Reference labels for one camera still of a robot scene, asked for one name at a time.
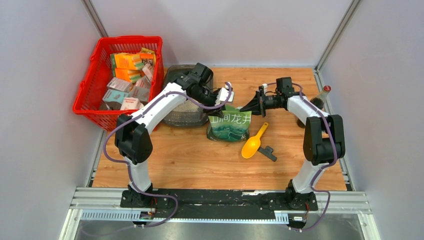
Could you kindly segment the black bag clip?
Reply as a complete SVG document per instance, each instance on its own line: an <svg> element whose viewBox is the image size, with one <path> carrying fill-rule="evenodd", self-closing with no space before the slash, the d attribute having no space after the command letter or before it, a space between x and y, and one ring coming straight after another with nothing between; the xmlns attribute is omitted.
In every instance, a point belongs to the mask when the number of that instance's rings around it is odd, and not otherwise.
<svg viewBox="0 0 424 240"><path fill-rule="evenodd" d="M258 152L260 152L261 154L263 154L264 156L266 156L267 158L269 158L270 160L272 160L273 162L277 161L277 157L273 154L274 149L270 146L266 146L266 147L259 147L258 148Z"/></svg>

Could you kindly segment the yellow plastic scoop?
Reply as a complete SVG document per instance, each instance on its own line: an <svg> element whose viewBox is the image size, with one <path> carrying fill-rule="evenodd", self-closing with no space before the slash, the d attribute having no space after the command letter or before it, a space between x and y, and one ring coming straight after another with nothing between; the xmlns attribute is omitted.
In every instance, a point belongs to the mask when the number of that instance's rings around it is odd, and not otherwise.
<svg viewBox="0 0 424 240"><path fill-rule="evenodd" d="M261 146L261 137L269 127L268 122L264 122L263 125L260 127L256 135L251 136L241 150L241 156L245 159L251 158L259 149Z"/></svg>

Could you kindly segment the green litter bag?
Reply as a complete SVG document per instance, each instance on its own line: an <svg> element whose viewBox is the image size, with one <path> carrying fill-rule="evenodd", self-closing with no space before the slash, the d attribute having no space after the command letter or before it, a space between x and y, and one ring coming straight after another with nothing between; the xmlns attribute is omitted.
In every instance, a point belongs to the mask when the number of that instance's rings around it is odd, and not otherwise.
<svg viewBox="0 0 424 240"><path fill-rule="evenodd" d="M252 112L240 112L241 107L227 106L223 117L209 116L206 138L211 141L237 143L250 137Z"/></svg>

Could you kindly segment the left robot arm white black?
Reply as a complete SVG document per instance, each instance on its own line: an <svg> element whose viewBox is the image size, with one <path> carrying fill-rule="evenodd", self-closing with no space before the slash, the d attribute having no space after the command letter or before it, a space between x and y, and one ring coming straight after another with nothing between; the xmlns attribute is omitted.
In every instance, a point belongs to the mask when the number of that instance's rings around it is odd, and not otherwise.
<svg viewBox="0 0 424 240"><path fill-rule="evenodd" d="M128 189L123 191L120 205L123 208L146 208L159 197L153 194L149 177L148 159L153 151L151 133L176 107L190 101L203 109L207 115L221 116L225 104L234 98L231 83L212 90L208 87L213 71L197 63L189 71L177 71L170 75L164 89L147 105L130 114L118 117L114 144L127 165Z"/></svg>

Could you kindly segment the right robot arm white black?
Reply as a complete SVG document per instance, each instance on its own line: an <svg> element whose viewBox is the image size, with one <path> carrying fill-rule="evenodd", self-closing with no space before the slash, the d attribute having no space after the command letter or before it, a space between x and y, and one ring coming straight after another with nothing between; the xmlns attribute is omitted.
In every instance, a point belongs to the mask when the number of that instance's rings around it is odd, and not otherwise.
<svg viewBox="0 0 424 240"><path fill-rule="evenodd" d="M345 155L343 119L312 104L302 90L295 90L291 77L278 78L274 85L273 95L266 95L265 85L260 86L240 111L265 117L267 110L285 109L305 125L305 160L298 174L290 180L283 202L292 210L311 207L317 192L316 182L327 168Z"/></svg>

